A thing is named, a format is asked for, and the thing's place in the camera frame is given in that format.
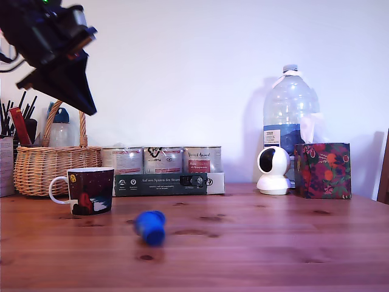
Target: tin can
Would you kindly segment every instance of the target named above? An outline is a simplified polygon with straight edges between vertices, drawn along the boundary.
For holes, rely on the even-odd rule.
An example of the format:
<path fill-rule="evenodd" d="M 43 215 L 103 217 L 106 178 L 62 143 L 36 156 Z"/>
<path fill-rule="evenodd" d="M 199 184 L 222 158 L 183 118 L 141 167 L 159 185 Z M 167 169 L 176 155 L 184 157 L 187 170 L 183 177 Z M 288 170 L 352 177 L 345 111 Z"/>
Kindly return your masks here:
<path fill-rule="evenodd" d="M 181 173 L 182 152 L 181 147 L 145 147 L 144 173 Z"/>
<path fill-rule="evenodd" d="M 223 172 L 221 147 L 184 147 L 184 172 Z"/>
<path fill-rule="evenodd" d="M 143 173 L 143 148 L 103 148 L 103 167 L 113 167 L 115 175 Z"/>

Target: floral tissue box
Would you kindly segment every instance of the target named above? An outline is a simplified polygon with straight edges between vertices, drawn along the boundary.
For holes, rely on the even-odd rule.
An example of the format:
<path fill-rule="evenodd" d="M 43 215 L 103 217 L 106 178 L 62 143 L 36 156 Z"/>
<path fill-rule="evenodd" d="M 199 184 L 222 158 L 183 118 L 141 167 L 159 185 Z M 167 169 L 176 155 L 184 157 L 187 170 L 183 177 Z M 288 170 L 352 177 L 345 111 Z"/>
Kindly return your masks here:
<path fill-rule="evenodd" d="M 309 199 L 351 199 L 350 144 L 297 144 L 295 183 Z"/>

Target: white wall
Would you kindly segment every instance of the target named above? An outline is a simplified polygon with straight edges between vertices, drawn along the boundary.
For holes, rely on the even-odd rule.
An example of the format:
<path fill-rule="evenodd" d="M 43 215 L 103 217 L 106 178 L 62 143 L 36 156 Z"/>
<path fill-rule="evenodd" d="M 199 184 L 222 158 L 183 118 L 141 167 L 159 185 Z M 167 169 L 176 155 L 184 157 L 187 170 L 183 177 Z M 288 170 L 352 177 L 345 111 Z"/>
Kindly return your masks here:
<path fill-rule="evenodd" d="M 255 181 L 264 96 L 282 66 L 296 63 L 333 141 L 351 143 L 353 191 L 376 197 L 388 131 L 389 1 L 78 2 L 99 31 L 86 48 L 98 109 L 88 118 L 90 144 L 222 145 L 227 181 Z M 14 83 L 28 71 L 0 76 L 2 100 L 20 99 Z M 36 118 L 49 101 L 39 94 Z"/>

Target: wicker basket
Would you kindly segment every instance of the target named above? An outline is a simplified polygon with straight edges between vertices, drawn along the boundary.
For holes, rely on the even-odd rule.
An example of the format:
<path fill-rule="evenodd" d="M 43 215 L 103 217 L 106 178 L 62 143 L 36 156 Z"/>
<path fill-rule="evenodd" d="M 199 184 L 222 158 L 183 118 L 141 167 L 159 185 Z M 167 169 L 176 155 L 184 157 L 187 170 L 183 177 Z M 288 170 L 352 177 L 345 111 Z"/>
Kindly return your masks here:
<path fill-rule="evenodd" d="M 43 147 L 18 147 L 15 164 L 15 187 L 19 193 L 28 196 L 49 196 L 49 184 L 57 176 L 66 176 L 66 170 L 80 167 L 100 167 L 101 147 L 88 147 L 85 114 L 80 112 L 80 146 L 50 148 L 50 131 L 54 116 L 61 101 L 57 101 L 47 119 L 43 136 Z M 67 193 L 67 184 L 58 181 L 53 194 Z"/>

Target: plastic bottle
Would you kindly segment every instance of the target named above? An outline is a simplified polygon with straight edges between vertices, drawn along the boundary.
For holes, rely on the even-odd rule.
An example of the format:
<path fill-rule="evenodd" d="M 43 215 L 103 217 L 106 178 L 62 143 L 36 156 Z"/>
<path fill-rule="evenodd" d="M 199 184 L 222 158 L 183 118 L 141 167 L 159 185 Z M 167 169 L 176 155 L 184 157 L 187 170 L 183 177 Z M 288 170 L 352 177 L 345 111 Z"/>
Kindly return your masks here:
<path fill-rule="evenodd" d="M 301 118 L 319 111 L 317 95 L 300 77 L 297 65 L 284 66 L 283 76 L 268 93 L 264 103 L 264 147 L 284 148 L 291 156 L 293 165 L 294 145 L 304 143 L 300 136 Z M 293 186 L 294 175 L 287 173 L 287 176 Z"/>
<path fill-rule="evenodd" d="M 65 108 L 59 108 L 50 132 L 50 147 L 75 146 L 75 133 Z"/>

